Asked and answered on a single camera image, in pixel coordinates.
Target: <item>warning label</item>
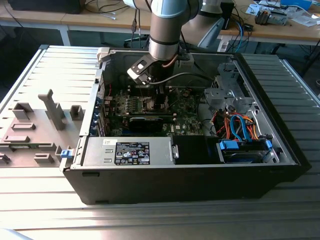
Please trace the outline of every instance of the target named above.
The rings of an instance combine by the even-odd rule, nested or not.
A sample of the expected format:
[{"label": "warning label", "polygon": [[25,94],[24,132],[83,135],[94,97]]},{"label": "warning label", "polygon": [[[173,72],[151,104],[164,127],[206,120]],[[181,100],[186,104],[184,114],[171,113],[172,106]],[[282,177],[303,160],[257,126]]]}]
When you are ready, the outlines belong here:
[{"label": "warning label", "polygon": [[115,165],[150,165],[149,142],[117,142]]}]

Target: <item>metal workbench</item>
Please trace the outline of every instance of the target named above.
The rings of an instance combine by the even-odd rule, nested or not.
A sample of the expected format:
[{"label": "metal workbench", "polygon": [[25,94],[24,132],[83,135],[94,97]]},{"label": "metal workbench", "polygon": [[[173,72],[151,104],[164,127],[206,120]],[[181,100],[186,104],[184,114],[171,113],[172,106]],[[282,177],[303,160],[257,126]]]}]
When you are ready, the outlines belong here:
[{"label": "metal workbench", "polygon": [[[60,87],[53,86],[63,109],[74,103],[86,109],[97,50],[66,46],[38,50],[0,105],[0,137],[14,118],[10,106],[15,100],[53,85],[55,74],[84,71],[92,77],[65,79]],[[71,56],[76,65],[66,65],[64,59]],[[77,91],[82,91],[81,98]],[[36,98],[29,102],[44,108]],[[0,168],[0,228],[41,240],[317,239],[320,161],[311,164],[305,175],[278,185],[261,199],[133,205],[85,205],[58,167]]]}]

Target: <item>desk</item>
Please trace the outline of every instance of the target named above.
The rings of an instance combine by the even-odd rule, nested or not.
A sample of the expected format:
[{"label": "desk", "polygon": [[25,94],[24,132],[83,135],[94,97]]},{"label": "desk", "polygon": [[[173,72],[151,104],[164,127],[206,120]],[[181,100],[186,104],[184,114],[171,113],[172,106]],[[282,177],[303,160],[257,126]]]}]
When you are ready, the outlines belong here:
[{"label": "desk", "polygon": [[[99,0],[100,6],[109,3],[110,0]],[[253,32],[250,37],[251,42],[267,42],[297,45],[315,45],[320,39],[320,27],[315,25],[306,27],[292,20],[288,21],[288,25],[266,25],[261,26],[255,24],[255,17],[245,12],[248,5],[253,3],[252,0],[236,0],[236,7],[240,16],[246,23],[252,24]],[[103,15],[83,10],[81,14],[65,14],[57,12],[38,12],[38,11],[15,11],[6,2],[6,6],[11,14],[26,28],[43,28],[56,29],[60,31],[63,44],[70,46],[68,31],[92,31],[92,32],[113,32],[113,33],[131,33],[131,24],[134,17],[134,9],[125,8],[116,12],[116,20],[112,20]],[[108,10],[117,9],[124,6],[120,2]],[[97,10],[96,4],[88,6],[93,11]],[[312,12],[320,12],[319,7],[311,7]],[[149,12],[141,12],[141,33],[148,34],[150,32]],[[0,25],[19,27],[14,19],[7,13],[0,3]],[[229,41],[232,41],[237,35],[238,30],[235,25],[228,30],[222,30],[219,39],[221,39],[219,49],[224,51]]]}]

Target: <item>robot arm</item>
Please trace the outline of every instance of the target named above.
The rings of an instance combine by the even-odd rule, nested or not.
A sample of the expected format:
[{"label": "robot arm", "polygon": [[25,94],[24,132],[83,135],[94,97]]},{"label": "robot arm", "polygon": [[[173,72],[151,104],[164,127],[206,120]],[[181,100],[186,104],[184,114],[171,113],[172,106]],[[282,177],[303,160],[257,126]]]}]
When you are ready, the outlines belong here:
[{"label": "robot arm", "polygon": [[132,8],[151,8],[150,55],[159,61],[171,60],[178,50],[182,26],[193,19],[202,0],[124,0]]},{"label": "robot arm", "polygon": [[[190,29],[197,31],[202,27],[205,19],[210,30],[201,40],[201,47],[208,47],[210,39],[216,39],[223,22],[221,17],[212,18],[220,14],[221,0],[123,0],[132,8],[152,12],[150,26],[149,54],[143,56],[127,71],[129,76],[139,85],[149,82],[159,82],[169,77],[173,72],[174,64],[164,70],[164,66],[171,60],[174,62],[179,48],[180,34],[183,25],[194,19]],[[200,20],[195,18],[202,13]]]}]

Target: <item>power cable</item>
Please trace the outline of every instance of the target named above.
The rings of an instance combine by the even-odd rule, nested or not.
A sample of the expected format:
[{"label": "power cable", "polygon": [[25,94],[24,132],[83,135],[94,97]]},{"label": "power cable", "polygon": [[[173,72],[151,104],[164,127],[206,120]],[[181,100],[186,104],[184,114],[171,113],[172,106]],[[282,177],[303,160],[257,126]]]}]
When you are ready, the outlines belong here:
[{"label": "power cable", "polygon": [[158,84],[164,84],[172,79],[175,79],[177,77],[180,77],[180,76],[183,76],[183,75],[192,75],[192,76],[195,76],[195,77],[199,77],[199,78],[202,78],[202,79],[206,79],[208,81],[212,81],[212,79],[210,77],[207,77],[207,76],[204,76],[204,75],[201,75],[201,74],[198,74],[198,73],[192,73],[192,72],[181,72],[181,73],[178,73],[176,75],[173,75],[173,76],[170,76],[162,81],[156,81],[156,82],[149,82],[150,85],[158,85]]}]

